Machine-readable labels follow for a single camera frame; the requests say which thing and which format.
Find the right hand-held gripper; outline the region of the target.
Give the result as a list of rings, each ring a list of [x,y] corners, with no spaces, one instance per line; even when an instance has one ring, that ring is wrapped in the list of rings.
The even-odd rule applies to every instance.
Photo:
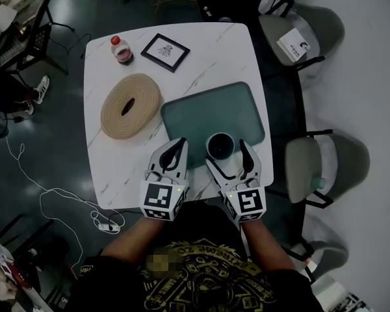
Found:
[[[239,144],[243,169],[240,177],[226,175],[211,156],[205,157],[224,208],[237,224],[260,219],[267,210],[265,188],[260,185],[261,161],[246,141],[240,139]]]

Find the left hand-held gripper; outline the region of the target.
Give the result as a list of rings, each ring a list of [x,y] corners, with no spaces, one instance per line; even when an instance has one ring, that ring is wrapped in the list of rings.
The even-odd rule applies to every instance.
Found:
[[[177,138],[153,152],[147,178],[140,184],[140,209],[146,218],[175,220],[189,190],[188,150],[186,138]]]

